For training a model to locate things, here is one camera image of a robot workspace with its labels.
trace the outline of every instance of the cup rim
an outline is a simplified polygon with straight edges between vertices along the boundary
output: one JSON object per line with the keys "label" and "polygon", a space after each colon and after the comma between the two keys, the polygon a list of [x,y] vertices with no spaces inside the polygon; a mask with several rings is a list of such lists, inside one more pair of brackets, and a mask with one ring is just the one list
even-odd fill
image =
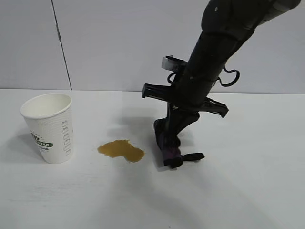
{"label": "cup rim", "polygon": [[[55,112],[55,113],[53,113],[53,114],[50,114],[50,115],[43,115],[43,116],[32,117],[32,116],[28,116],[28,115],[25,115],[25,114],[22,113],[22,109],[23,109],[23,107],[24,107],[26,104],[30,103],[30,102],[33,101],[34,99],[37,99],[37,98],[39,98],[39,97],[43,97],[43,96],[46,96],[46,95],[50,95],[50,94],[60,94],[60,95],[67,96],[67,97],[70,98],[70,102],[69,102],[69,104],[68,104],[67,106],[65,106],[63,109],[61,109],[61,110],[59,110],[59,111],[57,111],[57,112]],[[65,112],[66,110],[68,110],[69,107],[71,106],[71,104],[72,104],[72,99],[71,99],[71,97],[68,96],[67,94],[63,94],[63,93],[47,93],[47,94],[41,94],[41,95],[38,95],[38,96],[36,96],[36,97],[34,97],[34,98],[31,98],[31,99],[27,100],[27,101],[21,106],[21,108],[20,108],[20,114],[21,114],[24,118],[28,118],[28,119],[44,119],[44,118],[51,118],[51,117],[54,117],[54,116],[56,116],[56,115],[59,115],[59,114]]]}

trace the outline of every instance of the printed logo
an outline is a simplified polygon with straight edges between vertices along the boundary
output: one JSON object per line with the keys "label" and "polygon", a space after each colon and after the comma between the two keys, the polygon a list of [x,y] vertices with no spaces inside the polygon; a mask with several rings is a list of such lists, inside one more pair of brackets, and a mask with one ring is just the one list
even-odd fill
{"label": "printed logo", "polygon": [[41,136],[31,132],[35,142],[39,145],[40,148],[45,149],[45,150],[49,150],[49,148],[51,148],[53,146],[53,143],[47,143],[45,142]]}
{"label": "printed logo", "polygon": [[69,135],[69,128],[68,128],[68,122],[67,120],[62,122],[62,134],[63,134],[63,150],[66,152],[66,155],[69,155],[71,153],[71,141],[70,141],[70,135]]}

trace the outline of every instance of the white paper cup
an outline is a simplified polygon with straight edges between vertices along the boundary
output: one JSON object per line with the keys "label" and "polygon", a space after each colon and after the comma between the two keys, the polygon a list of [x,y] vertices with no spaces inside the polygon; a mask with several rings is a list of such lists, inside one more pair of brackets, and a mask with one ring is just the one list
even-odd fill
{"label": "white paper cup", "polygon": [[67,161],[73,154],[72,100],[65,94],[44,94],[25,102],[20,113],[42,154],[50,164]]}

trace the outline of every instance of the white wall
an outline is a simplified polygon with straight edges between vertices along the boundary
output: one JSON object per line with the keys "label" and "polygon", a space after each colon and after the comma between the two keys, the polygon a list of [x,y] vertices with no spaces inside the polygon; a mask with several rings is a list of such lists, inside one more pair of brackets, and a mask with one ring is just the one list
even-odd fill
{"label": "white wall", "polygon": [[0,1],[0,88],[70,88],[50,0]]}
{"label": "white wall", "polygon": [[[161,60],[188,60],[208,0],[54,0],[74,90],[167,84]],[[217,92],[305,94],[304,2],[257,28]],[[222,73],[224,82],[234,75]],[[0,1],[0,88],[69,89],[50,0]]]}
{"label": "white wall", "polygon": [[[208,0],[55,0],[73,89],[166,84],[161,59],[188,60]],[[229,61],[241,80],[221,92],[305,93],[304,4],[257,28]],[[223,81],[233,75],[223,73]]]}

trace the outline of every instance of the black robotic arm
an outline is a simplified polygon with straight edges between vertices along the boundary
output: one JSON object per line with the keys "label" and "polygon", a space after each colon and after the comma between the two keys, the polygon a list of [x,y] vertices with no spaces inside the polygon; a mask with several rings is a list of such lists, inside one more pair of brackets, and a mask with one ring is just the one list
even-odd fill
{"label": "black robotic arm", "polygon": [[[253,35],[256,27],[293,8],[301,0],[211,0],[202,17],[202,33],[188,62],[167,56],[162,67],[172,71],[170,86],[145,84],[142,96],[167,101],[167,117],[154,123],[156,140],[162,151],[164,165],[172,168],[183,161],[195,161],[204,155],[182,156],[179,150],[180,131],[199,119],[206,111],[225,117],[226,105],[207,98],[219,80],[222,86],[237,82],[239,72],[227,71],[227,60]],[[236,72],[236,78],[223,84],[222,70]]]}

